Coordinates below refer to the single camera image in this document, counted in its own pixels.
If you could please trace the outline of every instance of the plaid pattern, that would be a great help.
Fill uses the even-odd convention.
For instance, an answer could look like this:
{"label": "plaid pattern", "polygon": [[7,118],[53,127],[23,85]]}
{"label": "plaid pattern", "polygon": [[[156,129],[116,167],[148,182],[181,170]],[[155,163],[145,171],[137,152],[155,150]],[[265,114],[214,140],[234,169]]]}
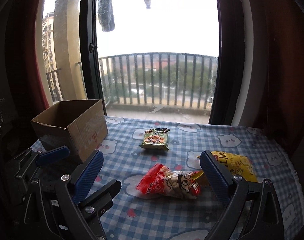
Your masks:
{"label": "plaid pattern", "polygon": [[[267,140],[261,130],[120,117],[106,119],[109,133],[99,147],[104,154],[104,165],[89,195],[111,179],[122,182],[113,207],[101,217],[108,240],[203,239],[223,210],[210,188],[204,188],[196,200],[182,200],[160,195],[147,198],[135,187],[155,163],[162,163],[171,170],[197,170],[191,160],[204,150],[247,156],[253,162],[259,181],[263,178],[273,181],[283,213],[285,239],[293,239],[302,228],[304,199],[294,168],[284,150],[274,140]],[[157,127],[171,129],[170,150],[144,152],[139,147],[143,131]],[[32,148],[43,149],[39,141]],[[246,215],[244,209],[231,239],[238,238]]]}

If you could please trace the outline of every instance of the balcony floor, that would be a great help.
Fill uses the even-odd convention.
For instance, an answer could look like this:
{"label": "balcony floor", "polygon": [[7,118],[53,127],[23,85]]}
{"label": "balcony floor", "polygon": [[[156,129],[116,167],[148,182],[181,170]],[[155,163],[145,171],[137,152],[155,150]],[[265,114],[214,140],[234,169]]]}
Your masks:
{"label": "balcony floor", "polygon": [[155,112],[151,113],[146,111],[132,111],[115,109],[113,107],[107,108],[107,114],[110,116],[125,117],[125,118],[136,118],[144,120],[156,120],[156,121],[168,121],[168,122],[191,122],[208,124],[209,116],[207,115],[191,115],[191,114],[180,114],[180,113],[163,113]]}

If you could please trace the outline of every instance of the open cardboard box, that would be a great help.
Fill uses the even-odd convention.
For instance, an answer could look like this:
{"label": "open cardboard box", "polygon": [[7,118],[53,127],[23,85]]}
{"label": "open cardboard box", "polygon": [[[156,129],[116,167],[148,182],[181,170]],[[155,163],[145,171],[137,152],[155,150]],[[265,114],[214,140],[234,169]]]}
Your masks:
{"label": "open cardboard box", "polygon": [[83,163],[108,134],[101,100],[61,101],[31,123],[47,151],[65,145],[76,163]]}

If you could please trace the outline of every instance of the tall building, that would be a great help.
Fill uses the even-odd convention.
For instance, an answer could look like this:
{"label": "tall building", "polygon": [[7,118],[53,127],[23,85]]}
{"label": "tall building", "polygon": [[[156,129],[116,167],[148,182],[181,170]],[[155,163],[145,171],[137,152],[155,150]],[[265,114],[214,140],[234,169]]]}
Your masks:
{"label": "tall building", "polygon": [[55,62],[54,42],[53,42],[53,19],[54,13],[48,13],[42,21],[42,51],[46,77],[54,102],[62,100],[59,84],[59,76]]}

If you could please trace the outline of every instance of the sky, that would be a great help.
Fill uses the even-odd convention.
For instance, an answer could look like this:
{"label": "sky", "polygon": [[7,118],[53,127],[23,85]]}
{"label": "sky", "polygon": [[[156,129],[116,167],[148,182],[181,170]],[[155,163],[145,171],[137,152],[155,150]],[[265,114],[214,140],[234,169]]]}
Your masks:
{"label": "sky", "polygon": [[[44,13],[55,0],[45,0]],[[112,0],[115,29],[103,32],[97,20],[99,57],[144,52],[181,52],[217,57],[216,0]]]}

